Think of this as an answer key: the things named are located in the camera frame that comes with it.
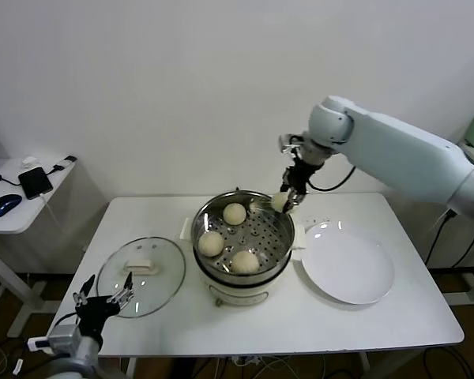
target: steamed bun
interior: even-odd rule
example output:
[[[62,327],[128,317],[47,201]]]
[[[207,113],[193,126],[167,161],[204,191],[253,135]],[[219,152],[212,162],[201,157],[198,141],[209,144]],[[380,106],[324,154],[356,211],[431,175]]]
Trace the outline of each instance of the steamed bun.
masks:
[[[223,220],[230,225],[239,225],[246,219],[246,209],[239,203],[231,203],[224,207]]]
[[[260,262],[253,253],[239,251],[231,259],[231,270],[238,274],[252,274],[260,269]]]
[[[278,192],[272,196],[270,206],[274,211],[282,213],[286,201],[288,201],[288,192]]]
[[[224,240],[216,231],[208,231],[198,239],[198,251],[206,257],[215,257],[223,250]]]

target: glass lid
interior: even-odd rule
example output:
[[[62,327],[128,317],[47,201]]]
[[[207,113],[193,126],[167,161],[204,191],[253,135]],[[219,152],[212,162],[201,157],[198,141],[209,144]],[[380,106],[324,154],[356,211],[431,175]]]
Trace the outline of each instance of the glass lid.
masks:
[[[186,262],[181,249],[168,239],[136,239],[122,246],[103,264],[96,293],[113,295],[123,287],[129,272],[132,272],[134,297],[118,317],[142,317],[171,301],[186,275]]]

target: smartphone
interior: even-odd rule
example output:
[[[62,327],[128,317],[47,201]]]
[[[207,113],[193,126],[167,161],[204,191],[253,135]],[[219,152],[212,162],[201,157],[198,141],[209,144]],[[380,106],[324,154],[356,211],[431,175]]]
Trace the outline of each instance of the smartphone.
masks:
[[[53,190],[53,185],[42,167],[36,167],[17,176],[27,199],[35,199],[41,193]]]

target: charging cable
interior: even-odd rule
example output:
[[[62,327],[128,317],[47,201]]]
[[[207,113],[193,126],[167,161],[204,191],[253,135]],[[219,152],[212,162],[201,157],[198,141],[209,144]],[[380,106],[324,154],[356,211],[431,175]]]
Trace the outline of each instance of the charging cable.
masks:
[[[55,223],[56,227],[60,230],[60,233],[62,233],[62,235],[64,235],[65,237],[67,237],[67,239],[69,239],[69,241],[71,241],[71,237],[63,230],[62,224],[59,222],[58,217],[55,216],[53,209],[51,208],[49,203],[47,203],[47,200],[44,197],[44,195],[41,194],[40,198],[44,202],[44,205],[46,206],[47,211],[51,215],[51,218],[53,219],[53,222]],[[78,250],[82,251],[82,253],[86,253],[86,247],[83,243],[80,243],[80,242],[73,242],[73,243],[77,247]]]

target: white table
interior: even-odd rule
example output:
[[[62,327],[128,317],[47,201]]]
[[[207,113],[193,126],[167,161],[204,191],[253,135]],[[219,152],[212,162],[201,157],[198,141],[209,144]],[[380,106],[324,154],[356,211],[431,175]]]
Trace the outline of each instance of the white table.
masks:
[[[59,160],[53,159],[52,161],[43,162],[45,163],[43,165],[44,170],[49,172]],[[55,172],[49,176],[53,190],[43,195],[45,201],[49,201],[73,167],[74,165],[71,164],[65,170]],[[27,170],[21,169],[21,159],[0,159],[0,175],[3,178],[19,183],[17,176],[24,171]],[[40,197],[28,200],[24,195],[22,187],[12,186],[7,182],[0,182],[0,197],[9,193],[20,194],[23,197],[23,201],[16,208],[0,217],[0,235],[15,235],[25,231],[32,225],[45,206],[44,200]],[[30,288],[2,259],[0,259],[0,283],[2,284],[0,286],[0,296],[5,288],[7,288],[23,302],[23,307],[7,333],[8,337],[19,336],[32,313],[55,313],[58,309],[59,302],[45,302],[40,298],[40,294],[46,286],[45,282],[37,282],[33,288]]]
[[[185,218],[194,215],[208,199],[114,199],[55,319],[73,312],[71,294],[97,274],[120,246],[153,235],[179,240]],[[378,237],[395,267],[391,292],[372,306],[341,304],[306,284],[299,262],[290,262],[278,289],[262,304],[244,309],[217,308],[200,280],[190,244],[180,241],[187,268],[179,293],[153,315],[109,319],[100,354],[148,357],[378,351],[453,344],[464,339],[460,325],[382,195],[311,195],[296,209],[295,219],[305,227],[326,219],[350,221]],[[386,372],[383,367],[376,370],[376,377]]]

